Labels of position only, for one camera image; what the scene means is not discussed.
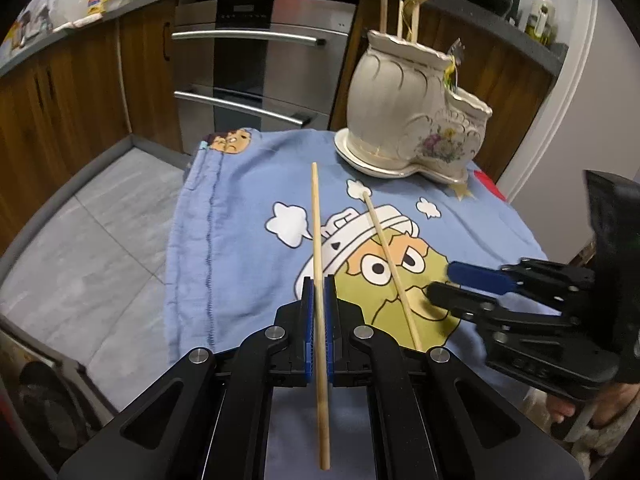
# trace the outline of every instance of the red patch on cloth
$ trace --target red patch on cloth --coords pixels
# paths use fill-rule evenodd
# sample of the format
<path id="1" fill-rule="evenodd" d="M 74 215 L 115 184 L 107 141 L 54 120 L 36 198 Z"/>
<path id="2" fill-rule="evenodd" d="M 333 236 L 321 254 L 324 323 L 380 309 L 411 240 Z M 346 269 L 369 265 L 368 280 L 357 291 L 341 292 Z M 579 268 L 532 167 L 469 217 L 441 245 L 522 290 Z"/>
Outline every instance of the red patch on cloth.
<path id="1" fill-rule="evenodd" d="M 503 202 L 507 202 L 506 197 L 500 192 L 500 190 L 495 187 L 494 181 L 491 180 L 483 171 L 475 170 L 474 174 L 476 178 L 484 184 L 484 187 L 491 191 L 495 196 L 497 196 Z"/>

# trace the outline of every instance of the black cabinet handle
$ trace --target black cabinet handle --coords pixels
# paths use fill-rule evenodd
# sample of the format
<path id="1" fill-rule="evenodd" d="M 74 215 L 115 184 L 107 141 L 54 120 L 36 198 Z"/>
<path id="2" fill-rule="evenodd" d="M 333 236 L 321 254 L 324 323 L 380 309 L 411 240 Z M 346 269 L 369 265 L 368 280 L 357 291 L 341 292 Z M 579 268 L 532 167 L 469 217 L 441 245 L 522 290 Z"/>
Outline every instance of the black cabinet handle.
<path id="1" fill-rule="evenodd" d="M 171 23 L 165 22 L 162 26 L 162 55 L 164 56 L 165 61 L 171 61 L 171 58 L 168 56 L 166 52 L 166 35 L 169 32 L 169 28 L 171 27 Z"/>
<path id="2" fill-rule="evenodd" d="M 38 93 L 38 102 L 40 104 L 40 110 L 44 111 L 44 103 L 42 102 L 42 94 L 40 92 L 40 83 L 38 82 L 38 76 L 33 76 L 34 81 L 36 82 L 36 92 Z"/>
<path id="3" fill-rule="evenodd" d="M 47 80 L 49 81 L 49 95 L 53 101 L 56 100 L 56 93 L 53 89 L 53 78 L 51 76 L 51 69 L 47 66 Z"/>

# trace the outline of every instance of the ceramic saucer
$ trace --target ceramic saucer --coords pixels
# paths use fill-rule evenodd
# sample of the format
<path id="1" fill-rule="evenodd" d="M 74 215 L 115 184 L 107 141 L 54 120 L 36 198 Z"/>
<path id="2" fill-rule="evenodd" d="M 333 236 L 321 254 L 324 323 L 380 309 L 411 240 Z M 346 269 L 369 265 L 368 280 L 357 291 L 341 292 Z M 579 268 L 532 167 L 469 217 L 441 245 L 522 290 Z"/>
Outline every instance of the ceramic saucer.
<path id="1" fill-rule="evenodd" d="M 382 170 L 372 166 L 368 162 L 361 160 L 347 147 L 347 136 L 349 135 L 349 129 L 343 128 L 336 132 L 334 135 L 334 145 L 338 154 L 356 170 L 361 171 L 369 176 L 375 176 L 378 178 L 404 178 L 414 173 L 420 173 L 426 178 L 429 178 L 440 184 L 464 184 L 468 179 L 468 172 L 466 168 L 463 170 L 459 178 L 453 178 L 437 171 L 425 168 L 420 164 L 409 164 L 402 170 Z"/>

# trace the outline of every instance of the cabinet handle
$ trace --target cabinet handle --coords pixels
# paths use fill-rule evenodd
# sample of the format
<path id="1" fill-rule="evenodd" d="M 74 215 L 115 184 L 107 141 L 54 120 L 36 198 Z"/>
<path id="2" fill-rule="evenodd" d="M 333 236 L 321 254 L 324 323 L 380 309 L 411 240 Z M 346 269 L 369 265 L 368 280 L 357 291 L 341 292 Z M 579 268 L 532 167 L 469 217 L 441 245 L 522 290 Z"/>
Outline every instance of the cabinet handle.
<path id="1" fill-rule="evenodd" d="M 203 38 L 233 38 L 235 40 L 267 40 L 286 41 L 287 43 L 299 43 L 306 46 L 322 46 L 326 43 L 324 38 L 302 36 L 301 34 L 287 34 L 286 32 L 273 32 L 259 28 L 217 28 L 215 30 L 188 30 L 186 32 L 174 32 L 174 40 L 201 40 Z"/>
<path id="2" fill-rule="evenodd" d="M 171 61 L 171 58 L 166 52 L 166 34 L 169 31 L 170 27 L 171 27 L 171 23 L 169 22 L 165 22 L 164 25 L 162 26 L 162 55 L 164 56 L 165 61 Z"/>
<path id="3" fill-rule="evenodd" d="M 56 100 L 56 92 L 53 89 L 53 78 L 51 76 L 51 69 L 47 67 L 47 80 L 49 81 L 49 95 L 52 101 Z"/>
<path id="4" fill-rule="evenodd" d="M 242 103 L 235 103 L 233 101 L 227 101 L 226 99 L 218 99 L 217 97 L 207 97 L 199 94 L 192 94 L 190 92 L 175 91 L 174 95 L 178 99 L 185 99 L 187 101 L 193 101 L 195 103 L 202 103 L 205 105 L 219 106 L 226 108 L 227 110 L 234 110 L 236 112 L 244 112 L 256 117 L 264 117 L 268 119 L 276 119 L 283 123 L 293 124 L 299 128 L 302 128 L 306 124 L 311 122 L 310 117 L 297 118 L 290 117 L 288 115 L 279 114 L 277 112 L 271 112 L 269 110 L 263 110 L 262 108 L 256 108 L 249 105 L 243 105 Z"/>
<path id="5" fill-rule="evenodd" d="M 36 92 L 38 93 L 38 102 L 40 104 L 40 110 L 44 111 L 44 103 L 42 102 L 42 94 L 40 92 L 40 83 L 38 82 L 38 76 L 34 75 L 33 80 L 36 82 Z"/>

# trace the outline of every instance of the tile floor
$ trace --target tile floor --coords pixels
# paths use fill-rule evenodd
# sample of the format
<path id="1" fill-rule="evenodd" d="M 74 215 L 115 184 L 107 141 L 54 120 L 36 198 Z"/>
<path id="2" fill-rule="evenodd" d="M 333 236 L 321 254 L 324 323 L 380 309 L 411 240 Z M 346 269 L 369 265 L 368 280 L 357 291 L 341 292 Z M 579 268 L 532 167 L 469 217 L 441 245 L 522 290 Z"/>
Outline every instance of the tile floor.
<path id="1" fill-rule="evenodd" d="M 86 365 L 121 410 L 168 367 L 164 250 L 182 171 L 137 149 L 45 225 L 0 288 L 0 314 Z"/>

